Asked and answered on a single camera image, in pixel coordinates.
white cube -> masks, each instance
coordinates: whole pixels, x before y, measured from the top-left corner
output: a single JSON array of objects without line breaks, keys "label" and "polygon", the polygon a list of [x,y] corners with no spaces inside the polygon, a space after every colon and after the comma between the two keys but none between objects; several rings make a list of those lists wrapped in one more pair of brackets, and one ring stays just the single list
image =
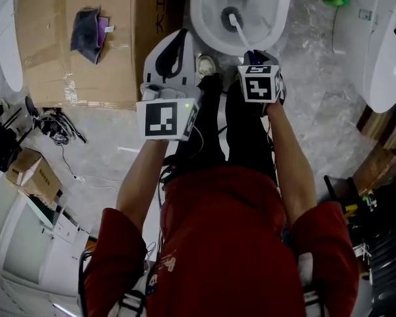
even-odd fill
[{"label": "white cube", "polygon": [[149,140],[187,141],[198,111],[194,98],[138,102],[139,133]]},{"label": "white cube", "polygon": [[239,66],[246,102],[275,103],[281,91],[278,65]]}]

person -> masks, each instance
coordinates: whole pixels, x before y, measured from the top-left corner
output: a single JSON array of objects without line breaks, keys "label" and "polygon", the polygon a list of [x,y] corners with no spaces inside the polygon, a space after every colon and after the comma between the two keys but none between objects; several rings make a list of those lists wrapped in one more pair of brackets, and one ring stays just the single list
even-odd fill
[{"label": "person", "polygon": [[[305,316],[302,255],[310,257],[311,287],[328,316],[350,316],[358,269],[345,218],[338,203],[317,205],[312,170],[282,105],[265,111],[274,165],[257,106],[245,103],[236,81],[226,101],[225,161],[217,126],[220,75],[204,77],[200,88],[195,129],[169,158],[160,220],[164,243],[148,276],[147,316]],[[84,273],[89,316],[107,316],[144,274],[141,233],[167,148],[168,142],[147,141],[121,185],[116,209],[103,211]]]}]

black pants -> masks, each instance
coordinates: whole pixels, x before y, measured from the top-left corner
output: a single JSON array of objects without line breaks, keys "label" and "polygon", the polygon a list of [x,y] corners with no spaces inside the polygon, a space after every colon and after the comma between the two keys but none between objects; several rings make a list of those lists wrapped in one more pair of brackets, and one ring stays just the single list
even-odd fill
[{"label": "black pants", "polygon": [[166,163],[171,164],[173,170],[166,181],[189,172],[233,164],[254,169],[267,175],[277,184],[267,132],[257,115],[258,112],[255,111],[256,105],[245,102],[240,82],[236,81],[230,87],[227,96],[227,143],[230,148],[228,162],[218,138],[217,115],[222,93],[221,76],[207,76],[199,87],[203,91],[203,97],[195,127],[200,131],[203,140],[194,129],[189,141],[179,143],[173,162]]}]

toilet brush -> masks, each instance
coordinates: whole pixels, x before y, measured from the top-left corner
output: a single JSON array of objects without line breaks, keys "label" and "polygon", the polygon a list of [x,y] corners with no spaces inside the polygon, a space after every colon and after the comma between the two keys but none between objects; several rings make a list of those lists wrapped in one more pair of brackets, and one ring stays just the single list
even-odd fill
[{"label": "toilet brush", "polygon": [[236,30],[238,31],[239,37],[240,37],[242,43],[244,44],[244,46],[246,47],[249,57],[251,58],[252,65],[259,65],[259,62],[258,62],[258,60],[250,46],[248,40],[246,40],[245,34],[242,31],[242,27],[240,26],[238,19],[236,18],[236,15],[234,13],[229,14],[229,21],[230,21],[230,24],[233,27],[235,27]]}]

concrete floor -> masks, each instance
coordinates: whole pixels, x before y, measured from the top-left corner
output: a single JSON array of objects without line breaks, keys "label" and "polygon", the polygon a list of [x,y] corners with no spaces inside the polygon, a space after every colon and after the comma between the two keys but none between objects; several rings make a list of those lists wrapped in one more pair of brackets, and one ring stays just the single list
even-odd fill
[{"label": "concrete floor", "polygon": [[[332,52],[335,13],[322,0],[292,0],[284,34],[269,50],[280,59],[288,88],[286,113],[313,168],[319,197],[327,191],[323,182],[326,174],[352,176],[374,146],[355,128],[365,103],[343,76]],[[189,17],[185,25],[190,27]],[[199,39],[197,53],[216,58],[227,85],[238,58],[214,53]],[[225,99],[220,103],[220,126],[225,123],[224,105]],[[117,189],[143,142],[134,112],[88,108],[65,112],[88,139],[86,145],[74,140],[65,147],[65,158],[77,180],[63,162],[62,148],[51,139],[36,131],[25,143],[44,154],[63,183],[62,204],[66,203],[74,219],[96,236],[101,212],[116,205]],[[227,152],[225,138],[220,139]],[[176,144],[171,143],[169,153],[175,149]],[[158,223],[155,196],[144,228],[147,244],[157,241]]]}]

